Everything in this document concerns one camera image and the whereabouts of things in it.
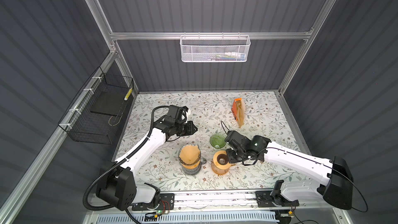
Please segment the green glass dripper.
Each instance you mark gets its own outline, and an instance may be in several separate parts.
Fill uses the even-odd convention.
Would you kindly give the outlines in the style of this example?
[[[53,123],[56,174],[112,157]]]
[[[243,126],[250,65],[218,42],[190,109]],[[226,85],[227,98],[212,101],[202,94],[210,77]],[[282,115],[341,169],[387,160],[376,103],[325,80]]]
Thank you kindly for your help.
[[[226,135],[221,133],[215,133],[210,137],[210,145],[215,149],[224,148],[227,144]]]

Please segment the orange coffee filter box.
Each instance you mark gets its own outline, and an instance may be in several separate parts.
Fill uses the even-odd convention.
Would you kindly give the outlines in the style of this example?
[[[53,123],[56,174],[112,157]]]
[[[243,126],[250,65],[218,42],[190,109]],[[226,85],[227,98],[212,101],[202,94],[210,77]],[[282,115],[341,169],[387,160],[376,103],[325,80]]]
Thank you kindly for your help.
[[[238,127],[241,128],[244,125],[246,106],[242,98],[234,100],[231,111],[234,119],[236,120]]]

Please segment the orange glass pitcher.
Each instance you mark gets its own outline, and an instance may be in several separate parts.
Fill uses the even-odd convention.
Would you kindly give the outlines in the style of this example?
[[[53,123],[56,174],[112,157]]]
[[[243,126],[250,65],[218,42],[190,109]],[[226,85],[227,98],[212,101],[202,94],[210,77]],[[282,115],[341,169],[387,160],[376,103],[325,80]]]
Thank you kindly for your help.
[[[221,165],[215,160],[211,161],[211,169],[217,175],[225,175],[225,174],[227,174],[229,172],[231,166],[232,165],[230,163],[227,163],[225,165]]]

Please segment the clear grey glass pitcher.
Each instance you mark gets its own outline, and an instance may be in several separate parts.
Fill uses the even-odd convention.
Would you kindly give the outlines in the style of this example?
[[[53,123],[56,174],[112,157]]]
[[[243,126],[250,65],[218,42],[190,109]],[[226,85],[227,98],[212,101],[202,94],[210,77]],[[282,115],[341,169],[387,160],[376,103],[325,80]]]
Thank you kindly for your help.
[[[182,166],[182,171],[187,174],[187,175],[196,175],[199,173],[199,171],[201,170],[202,166],[205,165],[207,163],[206,159],[201,159],[199,164],[197,166],[195,166],[192,169],[188,169],[184,166]]]

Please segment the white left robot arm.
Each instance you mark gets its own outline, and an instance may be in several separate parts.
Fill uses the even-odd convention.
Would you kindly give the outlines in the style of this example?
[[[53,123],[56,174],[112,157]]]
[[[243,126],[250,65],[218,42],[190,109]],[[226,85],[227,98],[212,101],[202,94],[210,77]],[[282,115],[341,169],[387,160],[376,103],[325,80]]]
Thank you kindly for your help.
[[[167,113],[155,120],[151,112],[150,127],[146,135],[114,162],[105,163],[97,179],[86,190],[84,206],[94,211],[117,208],[127,210],[133,204],[156,208],[160,201],[160,190],[149,183],[137,184],[140,168],[151,155],[165,144],[170,137],[191,136],[198,129],[188,120],[190,110],[186,107],[169,105]]]

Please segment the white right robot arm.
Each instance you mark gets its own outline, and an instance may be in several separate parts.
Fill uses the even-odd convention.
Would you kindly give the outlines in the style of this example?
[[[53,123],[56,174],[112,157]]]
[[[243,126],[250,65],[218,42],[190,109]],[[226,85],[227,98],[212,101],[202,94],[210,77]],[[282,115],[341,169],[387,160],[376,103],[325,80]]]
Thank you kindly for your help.
[[[249,161],[278,164],[306,175],[307,180],[277,180],[265,199],[276,206],[299,206],[301,200],[320,200],[343,209],[352,209],[353,177],[347,162],[341,157],[333,160],[313,157],[256,135],[249,139],[237,131],[228,131],[226,143],[228,162],[249,166]]]

